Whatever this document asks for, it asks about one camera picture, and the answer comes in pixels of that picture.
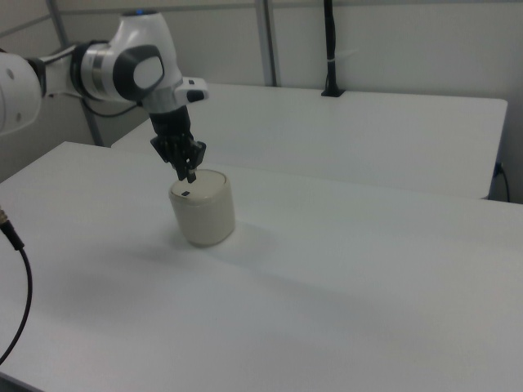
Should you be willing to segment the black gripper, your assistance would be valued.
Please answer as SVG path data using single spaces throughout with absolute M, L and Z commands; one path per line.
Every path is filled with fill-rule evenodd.
M 193 183 L 207 146 L 194 139 L 187 107 L 182 106 L 164 114 L 151 114 L 150 121 L 156 134 L 150 143 L 160 158 L 172 165 L 178 180 L 186 178 L 189 183 Z

